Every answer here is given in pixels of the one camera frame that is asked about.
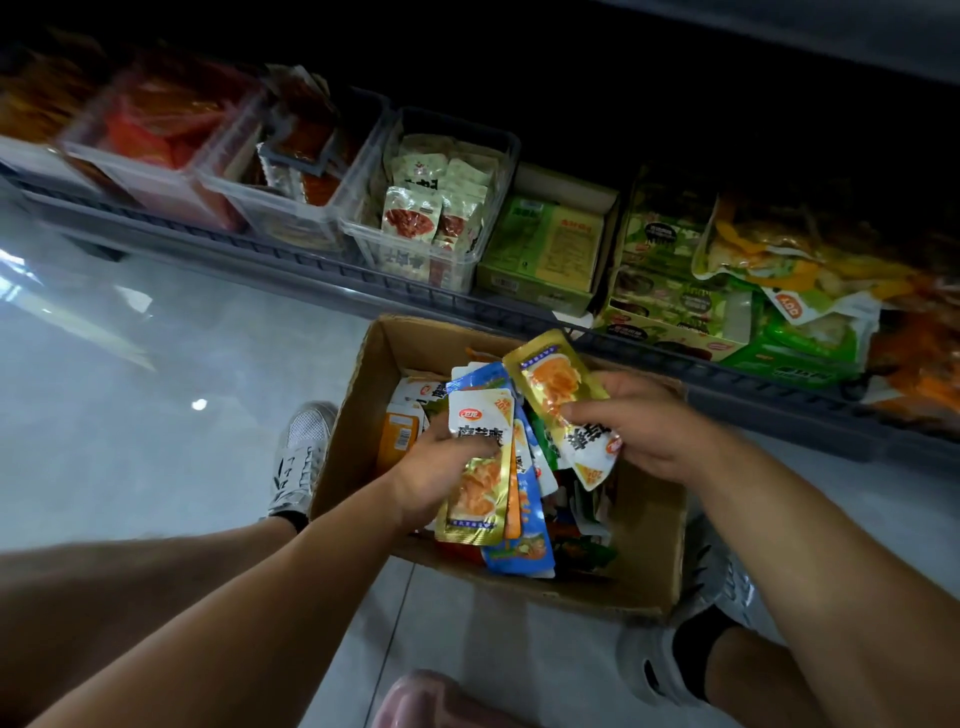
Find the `finger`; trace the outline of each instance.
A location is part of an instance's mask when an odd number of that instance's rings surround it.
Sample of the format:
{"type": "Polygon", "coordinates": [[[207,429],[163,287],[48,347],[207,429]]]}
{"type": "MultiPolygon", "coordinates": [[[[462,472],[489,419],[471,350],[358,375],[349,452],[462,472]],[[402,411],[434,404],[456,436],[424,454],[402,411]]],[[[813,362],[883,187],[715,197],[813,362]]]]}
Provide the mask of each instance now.
{"type": "Polygon", "coordinates": [[[600,382],[600,386],[607,390],[607,394],[613,398],[651,397],[663,399],[664,396],[675,396],[661,382],[639,372],[594,372],[593,375],[600,382]]]}
{"type": "Polygon", "coordinates": [[[606,425],[617,429],[627,422],[630,407],[627,400],[581,400],[568,402],[560,414],[575,425],[606,425]]]}

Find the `sneaker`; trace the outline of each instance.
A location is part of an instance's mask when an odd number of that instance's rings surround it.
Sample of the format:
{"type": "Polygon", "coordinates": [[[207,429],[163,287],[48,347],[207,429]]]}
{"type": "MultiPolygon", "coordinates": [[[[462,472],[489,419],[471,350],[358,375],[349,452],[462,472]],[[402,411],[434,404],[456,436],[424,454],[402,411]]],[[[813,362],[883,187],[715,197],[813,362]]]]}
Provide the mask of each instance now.
{"type": "Polygon", "coordinates": [[[686,529],[684,589],[666,624],[627,625],[616,646],[620,677],[636,697],[650,705],[703,705],[691,693],[673,656],[677,629],[716,605],[729,618],[750,626],[747,608],[756,588],[739,559],[706,517],[686,529]]]}
{"type": "Polygon", "coordinates": [[[267,515],[295,511],[309,518],[313,489],[320,478],[337,408],[311,401],[290,419],[276,444],[276,469],[267,515]]]}

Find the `pink object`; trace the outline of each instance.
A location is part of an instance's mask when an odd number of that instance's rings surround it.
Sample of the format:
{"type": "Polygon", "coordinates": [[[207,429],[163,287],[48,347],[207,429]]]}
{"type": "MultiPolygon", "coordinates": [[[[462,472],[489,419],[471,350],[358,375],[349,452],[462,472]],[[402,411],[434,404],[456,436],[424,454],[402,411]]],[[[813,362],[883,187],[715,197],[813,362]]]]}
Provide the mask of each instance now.
{"type": "Polygon", "coordinates": [[[372,728],[529,728],[467,697],[456,681],[418,670],[401,677],[383,699],[372,728]]]}

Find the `logo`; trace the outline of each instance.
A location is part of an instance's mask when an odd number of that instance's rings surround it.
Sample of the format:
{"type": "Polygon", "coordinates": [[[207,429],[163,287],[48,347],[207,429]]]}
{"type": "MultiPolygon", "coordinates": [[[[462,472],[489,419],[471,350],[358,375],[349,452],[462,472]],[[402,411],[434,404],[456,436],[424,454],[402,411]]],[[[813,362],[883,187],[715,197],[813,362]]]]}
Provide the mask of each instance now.
{"type": "Polygon", "coordinates": [[[664,223],[649,223],[644,232],[647,233],[647,239],[655,245],[677,242],[677,231],[664,223]]]}
{"type": "Polygon", "coordinates": [[[799,319],[804,315],[804,308],[800,305],[800,302],[789,293],[778,293],[777,303],[783,306],[783,310],[791,319],[799,319]]]}

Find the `white floor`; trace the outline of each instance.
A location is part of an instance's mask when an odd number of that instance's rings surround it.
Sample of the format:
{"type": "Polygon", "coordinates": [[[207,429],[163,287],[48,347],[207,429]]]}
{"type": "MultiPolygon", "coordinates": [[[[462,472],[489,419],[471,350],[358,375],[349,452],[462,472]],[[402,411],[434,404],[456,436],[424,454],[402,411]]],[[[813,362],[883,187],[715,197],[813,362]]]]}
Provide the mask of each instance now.
{"type": "MultiPolygon", "coordinates": [[[[277,432],[304,400],[339,403],[366,325],[145,258],[97,260],[0,206],[0,549],[256,520],[277,432]]],[[[960,595],[960,483],[756,438],[960,595]]],[[[550,728],[732,725],[634,700],[618,629],[392,559],[304,725],[363,728],[417,667],[550,728]]]]}

